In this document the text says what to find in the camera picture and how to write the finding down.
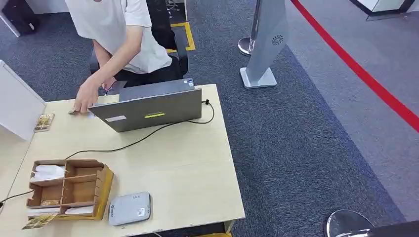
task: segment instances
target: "gray laptop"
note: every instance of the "gray laptop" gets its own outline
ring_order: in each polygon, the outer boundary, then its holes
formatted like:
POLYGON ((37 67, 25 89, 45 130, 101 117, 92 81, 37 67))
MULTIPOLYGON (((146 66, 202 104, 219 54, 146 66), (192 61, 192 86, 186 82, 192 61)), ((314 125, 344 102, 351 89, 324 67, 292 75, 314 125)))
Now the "gray laptop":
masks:
POLYGON ((117 132, 198 119, 202 91, 191 79, 124 88, 120 101, 88 109, 117 132))

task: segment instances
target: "white t-shirt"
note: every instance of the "white t-shirt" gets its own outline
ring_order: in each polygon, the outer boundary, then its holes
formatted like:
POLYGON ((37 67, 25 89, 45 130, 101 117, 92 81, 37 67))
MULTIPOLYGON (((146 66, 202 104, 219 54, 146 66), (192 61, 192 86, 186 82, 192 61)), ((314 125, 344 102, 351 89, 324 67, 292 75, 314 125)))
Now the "white t-shirt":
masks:
POLYGON ((77 33, 96 40, 115 54, 126 38, 126 26, 143 26, 141 51, 126 65, 133 73, 150 73, 171 64, 166 49, 151 33, 146 0, 66 0, 77 33))

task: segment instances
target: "man's arm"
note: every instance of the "man's arm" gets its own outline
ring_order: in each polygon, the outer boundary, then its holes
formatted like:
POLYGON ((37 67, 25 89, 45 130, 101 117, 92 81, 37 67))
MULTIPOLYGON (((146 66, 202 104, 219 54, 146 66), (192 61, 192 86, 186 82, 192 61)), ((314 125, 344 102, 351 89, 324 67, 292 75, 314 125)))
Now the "man's arm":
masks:
POLYGON ((86 113, 87 108, 97 101, 97 89, 101 84, 105 80, 115 76, 116 73, 122 70, 140 52, 143 30, 144 28, 142 26, 126 26, 125 42, 107 63, 89 76, 80 86, 74 103, 74 109, 76 111, 86 113))
POLYGON ((111 59, 111 54, 106 51, 96 40, 93 39, 93 49, 96 54, 97 62, 100 67, 105 66, 105 64, 111 59))
POLYGON ((105 80, 115 76, 116 73, 122 70, 122 68, 124 68, 128 62, 130 62, 133 57, 140 52, 143 29, 144 28, 142 26, 126 26, 125 42, 104 65, 101 65, 98 71, 88 78, 88 80, 92 80, 96 85, 101 85, 105 80))

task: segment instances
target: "wooden organizer box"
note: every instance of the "wooden organizer box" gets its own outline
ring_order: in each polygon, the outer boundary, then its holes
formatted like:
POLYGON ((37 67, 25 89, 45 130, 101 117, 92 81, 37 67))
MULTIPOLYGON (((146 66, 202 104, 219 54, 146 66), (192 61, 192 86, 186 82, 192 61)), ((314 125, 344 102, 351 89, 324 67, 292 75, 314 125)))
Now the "wooden organizer box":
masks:
POLYGON ((38 160, 32 169, 40 165, 65 167, 64 178, 30 182, 33 196, 26 206, 30 209, 59 207, 55 219, 62 220, 102 220, 112 185, 113 172, 109 167, 94 159, 78 160, 38 160), (88 214, 65 214, 71 207, 94 206, 88 214))

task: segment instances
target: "gray device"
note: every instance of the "gray device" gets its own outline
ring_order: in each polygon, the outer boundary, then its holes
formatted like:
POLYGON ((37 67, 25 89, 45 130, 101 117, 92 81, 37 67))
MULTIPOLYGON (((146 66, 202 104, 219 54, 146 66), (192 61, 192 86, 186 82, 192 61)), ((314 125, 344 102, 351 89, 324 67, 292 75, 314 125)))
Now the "gray device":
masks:
POLYGON ((154 84, 123 88, 120 90, 119 101, 127 101, 140 97, 164 95, 193 89, 195 89, 195 87, 192 78, 170 80, 154 84))
POLYGON ((109 205, 109 225, 118 226, 150 218, 150 194, 141 192, 120 196, 109 205))
POLYGON ((121 98, 128 99, 109 104, 100 104, 88 109, 117 132, 125 132, 166 123, 199 119, 202 115, 202 91, 189 86, 173 92, 172 81, 151 85, 129 87, 121 91, 121 98), (154 93, 143 88, 152 88, 154 93))

